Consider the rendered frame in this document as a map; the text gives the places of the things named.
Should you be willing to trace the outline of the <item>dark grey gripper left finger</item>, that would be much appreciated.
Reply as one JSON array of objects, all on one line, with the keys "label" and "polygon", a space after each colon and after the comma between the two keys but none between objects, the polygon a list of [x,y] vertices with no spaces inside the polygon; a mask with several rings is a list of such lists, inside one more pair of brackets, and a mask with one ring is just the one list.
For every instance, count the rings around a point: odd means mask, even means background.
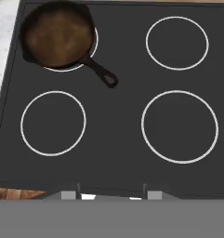
[{"label": "dark grey gripper left finger", "polygon": [[81,186],[76,183],[71,188],[63,189],[61,191],[50,193],[46,196],[46,199],[57,199],[57,200],[80,200],[81,199]]}]

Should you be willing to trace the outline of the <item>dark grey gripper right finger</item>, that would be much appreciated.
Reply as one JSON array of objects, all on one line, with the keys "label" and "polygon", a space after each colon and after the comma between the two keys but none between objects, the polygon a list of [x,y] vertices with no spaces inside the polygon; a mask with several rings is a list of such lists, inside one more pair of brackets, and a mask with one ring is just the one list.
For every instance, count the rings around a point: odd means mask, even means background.
[{"label": "dark grey gripper right finger", "polygon": [[151,201],[177,200],[178,198],[164,186],[142,184],[142,199]]}]

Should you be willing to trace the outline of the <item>dark cast iron pan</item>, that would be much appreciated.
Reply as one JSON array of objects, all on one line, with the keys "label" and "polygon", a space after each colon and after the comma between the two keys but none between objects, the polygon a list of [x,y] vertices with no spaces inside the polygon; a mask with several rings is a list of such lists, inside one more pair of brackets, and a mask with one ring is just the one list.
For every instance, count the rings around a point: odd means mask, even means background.
[{"label": "dark cast iron pan", "polygon": [[115,88],[117,76],[90,55],[95,37],[89,8],[71,0],[43,3],[25,17],[20,27],[21,51],[26,61],[51,69],[84,64],[107,87]]}]

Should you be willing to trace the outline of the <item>black glass hob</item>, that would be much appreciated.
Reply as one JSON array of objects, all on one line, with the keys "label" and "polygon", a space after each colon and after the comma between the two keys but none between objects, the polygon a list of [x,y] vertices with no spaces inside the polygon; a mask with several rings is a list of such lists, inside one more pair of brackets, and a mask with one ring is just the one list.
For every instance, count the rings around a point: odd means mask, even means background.
[{"label": "black glass hob", "polygon": [[224,4],[92,2],[86,66],[26,61],[0,92],[0,187],[224,199]]}]

